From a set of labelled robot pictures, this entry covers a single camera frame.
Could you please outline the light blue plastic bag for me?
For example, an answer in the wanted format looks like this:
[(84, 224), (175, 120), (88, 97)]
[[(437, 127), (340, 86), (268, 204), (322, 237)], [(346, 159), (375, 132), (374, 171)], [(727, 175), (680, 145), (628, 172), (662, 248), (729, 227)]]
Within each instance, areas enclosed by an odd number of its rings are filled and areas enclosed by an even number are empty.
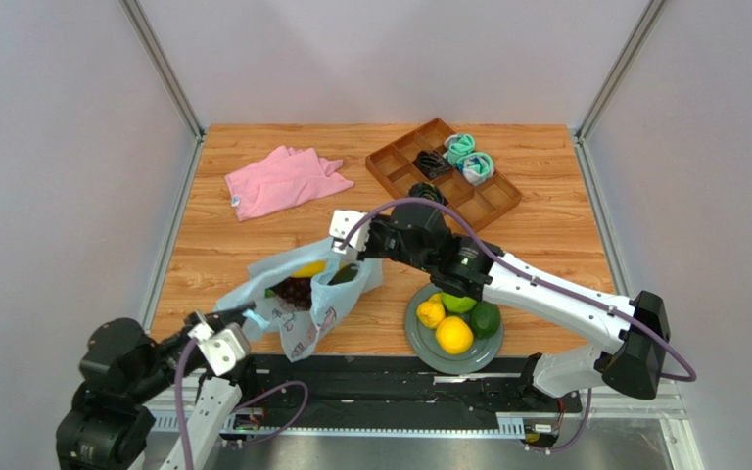
[[(304, 300), (266, 294), (319, 261), (323, 266), (318, 273), (297, 289)], [(329, 238), (261, 259), (247, 271), (248, 280), (221, 297), (214, 309), (224, 311), (253, 302), (246, 312), (246, 336), (256, 342), (267, 333), (278, 333), (282, 350), (292, 362), (312, 355), (320, 340), (352, 312), (359, 298), (383, 283), (379, 259), (356, 261), (336, 253)]]

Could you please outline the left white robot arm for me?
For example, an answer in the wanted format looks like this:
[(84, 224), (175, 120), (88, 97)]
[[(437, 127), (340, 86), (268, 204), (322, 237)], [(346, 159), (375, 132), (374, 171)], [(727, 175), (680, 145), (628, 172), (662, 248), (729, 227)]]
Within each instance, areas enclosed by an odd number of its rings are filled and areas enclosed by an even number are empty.
[(148, 402), (174, 390), (179, 441), (165, 469), (201, 469), (226, 418), (257, 384), (242, 327), (255, 303), (186, 317), (157, 342), (128, 317), (98, 327), (79, 363), (83, 381), (56, 431), (63, 469), (140, 469), (156, 418)]

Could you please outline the green fake apple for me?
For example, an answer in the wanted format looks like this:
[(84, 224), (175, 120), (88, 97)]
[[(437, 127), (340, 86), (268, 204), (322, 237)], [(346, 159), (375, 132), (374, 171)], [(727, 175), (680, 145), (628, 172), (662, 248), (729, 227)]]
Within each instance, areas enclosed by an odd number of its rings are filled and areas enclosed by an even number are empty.
[(441, 302), (447, 314), (469, 313), (478, 303), (470, 297), (457, 297), (441, 292)]

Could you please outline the yellow fake lemon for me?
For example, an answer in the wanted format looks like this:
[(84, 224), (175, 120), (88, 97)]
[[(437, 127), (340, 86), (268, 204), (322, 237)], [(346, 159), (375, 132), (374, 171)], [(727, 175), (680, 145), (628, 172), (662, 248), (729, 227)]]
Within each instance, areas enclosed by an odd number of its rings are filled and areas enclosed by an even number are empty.
[(435, 339), (445, 353), (459, 355), (470, 350), (475, 337), (462, 318), (448, 316), (435, 329)]

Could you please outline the dark green fake lime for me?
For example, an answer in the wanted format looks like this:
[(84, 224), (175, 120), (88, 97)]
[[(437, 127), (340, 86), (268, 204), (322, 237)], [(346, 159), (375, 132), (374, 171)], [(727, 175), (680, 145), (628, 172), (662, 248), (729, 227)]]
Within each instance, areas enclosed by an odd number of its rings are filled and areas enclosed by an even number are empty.
[(469, 326), (476, 339), (487, 339), (501, 327), (501, 313), (497, 305), (477, 303), (469, 312)]

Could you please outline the yellow fake fruit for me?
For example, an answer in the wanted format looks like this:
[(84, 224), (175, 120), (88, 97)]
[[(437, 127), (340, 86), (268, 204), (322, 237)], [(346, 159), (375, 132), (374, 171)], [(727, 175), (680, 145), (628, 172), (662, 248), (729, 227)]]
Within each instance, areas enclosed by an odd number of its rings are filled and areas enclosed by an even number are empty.
[(434, 294), (428, 300), (420, 303), (415, 313), (418, 321), (423, 326), (435, 330), (447, 317), (447, 311), (442, 301), (442, 294)]

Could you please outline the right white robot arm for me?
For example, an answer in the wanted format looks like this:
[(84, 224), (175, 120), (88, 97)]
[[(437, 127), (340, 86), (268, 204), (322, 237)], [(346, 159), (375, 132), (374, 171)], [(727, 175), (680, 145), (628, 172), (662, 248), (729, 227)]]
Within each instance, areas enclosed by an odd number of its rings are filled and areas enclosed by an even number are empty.
[(428, 274), (442, 292), (510, 306), (587, 340), (560, 353), (537, 353), (525, 369), (527, 387), (550, 397), (605, 385), (627, 397), (657, 396), (670, 327), (662, 298), (602, 293), (537, 269), (471, 230), (459, 235), (445, 218), (454, 211), (404, 198), (371, 212), (334, 212), (333, 248), (358, 259), (390, 259)]

